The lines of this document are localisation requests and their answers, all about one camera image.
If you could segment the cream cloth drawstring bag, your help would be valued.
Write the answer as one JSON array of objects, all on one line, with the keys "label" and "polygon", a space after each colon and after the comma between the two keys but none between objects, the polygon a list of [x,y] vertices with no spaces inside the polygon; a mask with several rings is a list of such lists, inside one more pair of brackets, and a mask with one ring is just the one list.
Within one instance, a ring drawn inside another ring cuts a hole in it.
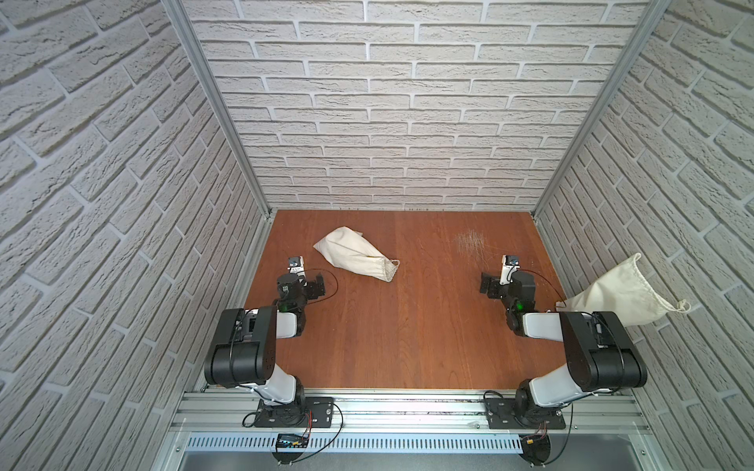
[{"label": "cream cloth drawstring bag", "polygon": [[362,233],[348,227],[335,229],[313,248],[336,268],[386,283],[392,282],[401,264],[398,259],[385,256]]}]

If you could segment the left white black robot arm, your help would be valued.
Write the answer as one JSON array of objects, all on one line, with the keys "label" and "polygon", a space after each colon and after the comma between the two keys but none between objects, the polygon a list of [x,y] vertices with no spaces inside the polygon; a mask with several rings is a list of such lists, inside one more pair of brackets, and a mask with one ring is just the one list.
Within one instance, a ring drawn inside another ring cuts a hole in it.
[{"label": "left white black robot arm", "polygon": [[277,341],[302,335],[308,302],[325,296],[323,277],[289,273],[277,280],[278,298],[255,309],[227,309],[220,315],[204,360],[207,384],[243,389],[259,397],[245,428],[329,428],[330,398],[306,398],[302,381],[276,362]]}]

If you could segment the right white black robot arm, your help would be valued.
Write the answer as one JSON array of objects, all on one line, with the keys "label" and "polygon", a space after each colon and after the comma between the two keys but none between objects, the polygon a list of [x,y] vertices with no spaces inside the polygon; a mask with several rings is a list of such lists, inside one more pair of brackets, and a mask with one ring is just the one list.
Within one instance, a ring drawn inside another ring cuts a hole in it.
[{"label": "right white black robot arm", "polygon": [[563,430],[562,410],[573,402],[646,384],[648,368],[616,313],[536,312],[534,278],[520,271],[502,278],[483,273],[480,292],[502,302],[514,334],[557,341],[565,351],[563,366],[522,381],[513,398],[483,398],[491,429]]}]

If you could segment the right round black controller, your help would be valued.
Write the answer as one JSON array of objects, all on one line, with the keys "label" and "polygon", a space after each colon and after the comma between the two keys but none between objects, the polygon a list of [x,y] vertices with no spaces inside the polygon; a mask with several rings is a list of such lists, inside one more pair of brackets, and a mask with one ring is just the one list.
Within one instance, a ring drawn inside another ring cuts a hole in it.
[{"label": "right round black controller", "polygon": [[542,466],[550,458],[552,443],[548,436],[520,436],[520,457],[531,466]]}]

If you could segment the white perforated vent strip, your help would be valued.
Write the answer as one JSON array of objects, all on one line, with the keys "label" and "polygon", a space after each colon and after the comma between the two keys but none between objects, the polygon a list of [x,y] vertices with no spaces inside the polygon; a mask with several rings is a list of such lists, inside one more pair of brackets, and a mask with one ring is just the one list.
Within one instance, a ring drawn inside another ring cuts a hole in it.
[{"label": "white perforated vent strip", "polygon": [[[194,433],[186,451],[245,451],[273,453],[278,433]],[[333,433],[311,436],[308,451],[316,451]],[[436,455],[520,455],[520,437],[511,434],[341,433],[326,453],[435,453]]]}]

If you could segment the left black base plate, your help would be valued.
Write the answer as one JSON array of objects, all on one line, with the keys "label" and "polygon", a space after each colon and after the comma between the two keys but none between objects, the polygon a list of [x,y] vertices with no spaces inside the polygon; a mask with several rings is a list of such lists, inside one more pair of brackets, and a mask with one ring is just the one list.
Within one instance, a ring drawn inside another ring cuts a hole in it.
[{"label": "left black base plate", "polygon": [[335,412],[333,398],[314,396],[304,402],[267,405],[257,408],[251,427],[277,429],[329,429]]}]

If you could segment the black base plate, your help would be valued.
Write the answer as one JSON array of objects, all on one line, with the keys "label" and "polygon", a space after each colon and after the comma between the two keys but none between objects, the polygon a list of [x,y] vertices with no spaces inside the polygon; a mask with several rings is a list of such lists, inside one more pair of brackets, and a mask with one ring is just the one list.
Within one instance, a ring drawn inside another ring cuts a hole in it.
[{"label": "black base plate", "polygon": [[491,430],[565,430],[566,420],[559,408],[541,407],[535,403],[521,405],[514,398],[483,400],[488,427]]},{"label": "black base plate", "polygon": [[251,427],[277,429],[329,429],[335,412],[333,398],[314,396],[304,402],[267,405],[257,408]]}]

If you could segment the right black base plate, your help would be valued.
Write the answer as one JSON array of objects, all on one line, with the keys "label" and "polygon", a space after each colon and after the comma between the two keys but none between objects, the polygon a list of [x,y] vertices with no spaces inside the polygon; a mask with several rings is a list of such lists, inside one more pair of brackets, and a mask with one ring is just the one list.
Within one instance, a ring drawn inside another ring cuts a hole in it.
[{"label": "right black base plate", "polygon": [[559,408],[541,407],[535,403],[521,405],[514,398],[483,400],[488,427],[491,430],[565,430],[566,420]]}]

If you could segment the cream cloth bag at wall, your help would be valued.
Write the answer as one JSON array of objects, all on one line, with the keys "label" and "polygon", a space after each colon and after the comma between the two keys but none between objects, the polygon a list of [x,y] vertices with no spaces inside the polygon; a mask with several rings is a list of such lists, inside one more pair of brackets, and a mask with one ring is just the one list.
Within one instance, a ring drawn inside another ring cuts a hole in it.
[{"label": "cream cloth bag at wall", "polygon": [[639,252],[628,257],[580,294],[558,302],[557,312],[614,312],[626,327],[651,324],[668,313],[689,314],[686,299],[672,304],[653,289],[637,265],[641,258]]}]

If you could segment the aluminium front rail frame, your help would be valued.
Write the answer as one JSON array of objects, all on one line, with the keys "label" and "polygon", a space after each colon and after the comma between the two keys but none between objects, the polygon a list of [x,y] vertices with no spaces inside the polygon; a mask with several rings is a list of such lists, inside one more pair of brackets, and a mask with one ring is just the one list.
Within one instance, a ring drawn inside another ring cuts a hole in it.
[{"label": "aluminium front rail frame", "polygon": [[[552,453],[565,458],[575,450],[579,439],[597,440],[588,456],[602,453],[610,437],[624,439],[630,445],[628,460],[642,470],[667,470],[670,465],[659,450],[649,424],[634,396],[591,396],[562,410],[565,430],[491,430],[485,415],[483,398],[498,394],[512,398],[511,392],[475,390],[359,390],[309,389],[307,398],[333,398],[335,412],[329,429],[314,429],[311,435],[333,433],[341,422],[337,407],[344,414],[346,433],[399,434],[511,434],[548,436]],[[194,433],[302,434],[304,429],[245,428],[243,418],[253,419],[259,400],[250,392],[209,388],[204,392],[186,392],[170,422],[169,431],[159,449],[153,469],[177,470],[189,453],[184,446]]]}]

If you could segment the left aluminium corner post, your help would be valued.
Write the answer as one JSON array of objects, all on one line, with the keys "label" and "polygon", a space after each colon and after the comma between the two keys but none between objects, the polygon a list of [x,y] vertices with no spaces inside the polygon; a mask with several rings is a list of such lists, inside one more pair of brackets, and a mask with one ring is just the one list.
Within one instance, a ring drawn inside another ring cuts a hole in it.
[{"label": "left aluminium corner post", "polygon": [[223,99],[220,87],[212,74],[210,64],[192,27],[192,22],[185,6],[179,0],[165,0],[163,4],[174,29],[176,29],[176,34],[186,50],[188,60],[192,64],[192,68],[194,68],[194,73],[206,95],[220,129],[223,131],[232,154],[241,168],[243,177],[249,185],[253,199],[263,217],[269,220],[273,216],[273,209],[266,200],[261,185],[253,172],[251,161],[245,152],[240,134]]}]

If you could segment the aluminium corner post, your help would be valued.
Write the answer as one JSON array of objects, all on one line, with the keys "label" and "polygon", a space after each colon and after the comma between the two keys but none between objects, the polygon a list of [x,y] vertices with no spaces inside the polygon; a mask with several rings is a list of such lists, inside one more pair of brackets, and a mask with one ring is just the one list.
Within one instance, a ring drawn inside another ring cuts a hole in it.
[{"label": "aluminium corner post", "polygon": [[602,88],[600,88],[594,102],[587,111],[584,121],[579,126],[577,133],[571,140],[563,159],[560,161],[559,166],[549,180],[548,186],[546,186],[542,196],[540,196],[537,204],[531,212],[532,219],[535,222],[544,215],[548,203],[553,198],[555,191],[559,188],[562,180],[565,178],[567,171],[571,168],[571,164],[575,161],[579,150],[581,150],[581,147],[586,143],[589,135],[598,124],[600,118],[612,103],[620,86],[628,76],[634,62],[644,50],[645,45],[650,39],[652,33],[654,33],[657,25],[660,23],[671,3],[671,0],[652,0],[648,2],[647,7],[643,11],[636,27],[631,33],[628,42],[624,45],[622,51],[620,51],[620,55],[618,56],[614,67],[610,70]]},{"label": "aluminium corner post", "polygon": [[223,131],[232,154],[241,168],[243,177],[249,185],[253,199],[263,217],[269,220],[273,216],[273,209],[266,200],[261,185],[253,172],[251,161],[245,152],[240,134],[223,99],[220,87],[212,74],[210,64],[192,27],[192,22],[185,6],[179,0],[165,0],[163,4],[174,29],[176,29],[176,34],[186,50],[188,60],[192,64],[192,68],[194,68],[194,73],[206,95],[220,129]]}]

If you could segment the right aluminium corner post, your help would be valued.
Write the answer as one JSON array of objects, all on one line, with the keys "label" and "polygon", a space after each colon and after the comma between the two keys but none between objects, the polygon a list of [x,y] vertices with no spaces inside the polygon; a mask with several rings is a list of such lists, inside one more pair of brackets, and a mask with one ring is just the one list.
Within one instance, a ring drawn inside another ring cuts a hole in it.
[{"label": "right aluminium corner post", "polygon": [[589,135],[598,124],[600,118],[612,103],[620,86],[628,76],[634,62],[644,50],[645,45],[650,39],[652,33],[654,33],[657,25],[660,23],[671,3],[671,0],[652,0],[648,2],[647,7],[643,11],[636,27],[631,33],[628,42],[624,45],[622,51],[620,51],[620,55],[618,56],[614,67],[610,70],[602,88],[600,88],[594,102],[587,111],[584,121],[579,126],[577,133],[571,140],[563,159],[560,161],[559,166],[549,180],[548,186],[546,186],[542,196],[540,196],[537,204],[531,212],[532,219],[535,222],[544,215],[548,203],[553,198],[555,191],[559,188],[562,180],[565,178],[567,171],[571,168],[571,164],[575,161],[579,150],[581,150],[581,147],[586,143]]}]

